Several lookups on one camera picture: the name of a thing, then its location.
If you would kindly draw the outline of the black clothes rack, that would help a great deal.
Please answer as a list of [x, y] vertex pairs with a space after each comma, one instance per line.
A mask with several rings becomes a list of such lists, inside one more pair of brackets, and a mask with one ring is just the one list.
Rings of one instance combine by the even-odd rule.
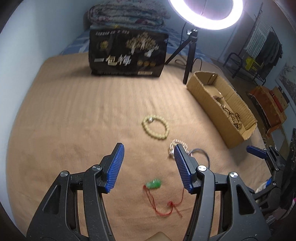
[[231, 73], [231, 77], [241, 77], [256, 85], [265, 85], [270, 71], [282, 58], [282, 44], [274, 28], [263, 16], [263, 4], [260, 5], [252, 28], [238, 52], [228, 54], [223, 68]]

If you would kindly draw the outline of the cardboard box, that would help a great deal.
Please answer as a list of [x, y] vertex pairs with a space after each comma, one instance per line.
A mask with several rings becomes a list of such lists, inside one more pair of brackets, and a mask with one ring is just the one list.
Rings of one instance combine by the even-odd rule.
[[229, 149], [252, 136], [257, 128], [256, 118], [221, 75], [197, 71], [188, 80], [187, 89], [208, 114]]

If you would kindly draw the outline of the folded floral quilt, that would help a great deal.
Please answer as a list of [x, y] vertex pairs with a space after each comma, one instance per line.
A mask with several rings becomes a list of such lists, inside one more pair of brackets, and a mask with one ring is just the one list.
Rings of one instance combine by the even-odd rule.
[[136, 27], [162, 27], [170, 13], [161, 4], [97, 4], [88, 11], [88, 20], [93, 25], [118, 25]]

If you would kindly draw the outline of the white knitted garment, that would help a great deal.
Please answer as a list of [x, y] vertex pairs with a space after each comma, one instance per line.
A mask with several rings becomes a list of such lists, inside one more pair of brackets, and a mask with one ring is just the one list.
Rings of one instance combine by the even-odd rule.
[[270, 30], [270, 25], [267, 25], [264, 20], [260, 19], [256, 22], [254, 30], [252, 31], [251, 36], [244, 47], [245, 52], [253, 59], [256, 59], [260, 53]]

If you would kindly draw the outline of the dark hanging clothes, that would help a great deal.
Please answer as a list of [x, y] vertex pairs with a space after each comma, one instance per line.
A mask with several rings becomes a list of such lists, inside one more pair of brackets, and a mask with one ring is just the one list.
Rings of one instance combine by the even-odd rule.
[[277, 35], [270, 31], [257, 59], [264, 66], [275, 66], [281, 55], [282, 44]]

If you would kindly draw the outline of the orange covered furniture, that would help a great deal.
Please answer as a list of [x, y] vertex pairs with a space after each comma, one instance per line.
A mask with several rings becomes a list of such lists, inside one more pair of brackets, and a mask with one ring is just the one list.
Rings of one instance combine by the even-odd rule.
[[287, 120], [283, 107], [279, 107], [280, 101], [272, 90], [259, 85], [255, 89], [246, 93], [255, 105], [264, 126], [267, 129], [266, 135], [271, 136], [271, 133], [279, 128]]

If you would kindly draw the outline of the yellow box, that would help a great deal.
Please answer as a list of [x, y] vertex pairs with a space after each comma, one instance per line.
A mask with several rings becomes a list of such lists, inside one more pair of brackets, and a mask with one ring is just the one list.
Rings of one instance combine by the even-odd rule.
[[257, 73], [260, 65], [250, 56], [245, 59], [245, 69], [251, 73]]

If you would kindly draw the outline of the wall picture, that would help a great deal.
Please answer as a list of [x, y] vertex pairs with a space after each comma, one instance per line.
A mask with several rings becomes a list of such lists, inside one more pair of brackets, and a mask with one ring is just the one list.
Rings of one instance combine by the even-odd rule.
[[295, 103], [295, 61], [288, 57], [277, 79]]

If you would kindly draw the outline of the black snack bag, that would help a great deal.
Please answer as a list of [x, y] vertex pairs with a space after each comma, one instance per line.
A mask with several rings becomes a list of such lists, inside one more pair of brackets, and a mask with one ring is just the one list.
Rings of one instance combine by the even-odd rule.
[[100, 29], [89, 33], [93, 75], [160, 77], [166, 60], [166, 33], [136, 29]]

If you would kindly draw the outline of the black tripod stand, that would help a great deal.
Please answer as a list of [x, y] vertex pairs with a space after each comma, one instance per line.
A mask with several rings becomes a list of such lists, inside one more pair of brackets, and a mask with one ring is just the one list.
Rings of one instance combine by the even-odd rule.
[[198, 39], [198, 30], [192, 29], [191, 32], [189, 33], [189, 37], [187, 38], [187, 40], [185, 40], [165, 62], [165, 65], [168, 65], [170, 61], [172, 61], [175, 58], [175, 56], [177, 56], [186, 46], [189, 46], [188, 56], [187, 56], [186, 65], [185, 65], [185, 73], [183, 77], [184, 85], [187, 84], [189, 73], [192, 72], [192, 69], [193, 69], [197, 39]]

